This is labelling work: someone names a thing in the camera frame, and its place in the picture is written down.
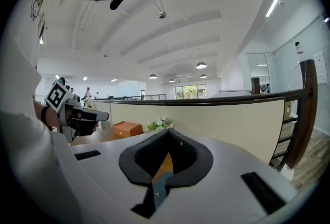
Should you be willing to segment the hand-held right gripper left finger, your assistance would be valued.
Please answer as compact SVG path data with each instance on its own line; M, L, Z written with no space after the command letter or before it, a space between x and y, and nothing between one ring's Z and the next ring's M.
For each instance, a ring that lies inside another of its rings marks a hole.
M119 157L119 166L133 184L151 184L168 150L168 129L126 148Z

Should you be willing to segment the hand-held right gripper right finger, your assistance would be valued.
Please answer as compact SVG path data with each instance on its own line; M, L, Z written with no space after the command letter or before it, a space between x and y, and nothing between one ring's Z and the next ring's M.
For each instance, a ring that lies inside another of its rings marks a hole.
M167 187L196 185L211 170L213 155L203 144L168 129L168 153L173 164L173 175L166 179Z

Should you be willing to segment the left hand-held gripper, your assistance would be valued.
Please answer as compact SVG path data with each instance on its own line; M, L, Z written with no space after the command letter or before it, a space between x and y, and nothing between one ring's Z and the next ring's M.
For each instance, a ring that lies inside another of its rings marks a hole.
M77 137L93 134L96 124L109 118L107 112L82 108L78 96L60 82L53 83L45 101L55 110L60 123L59 132L69 143Z

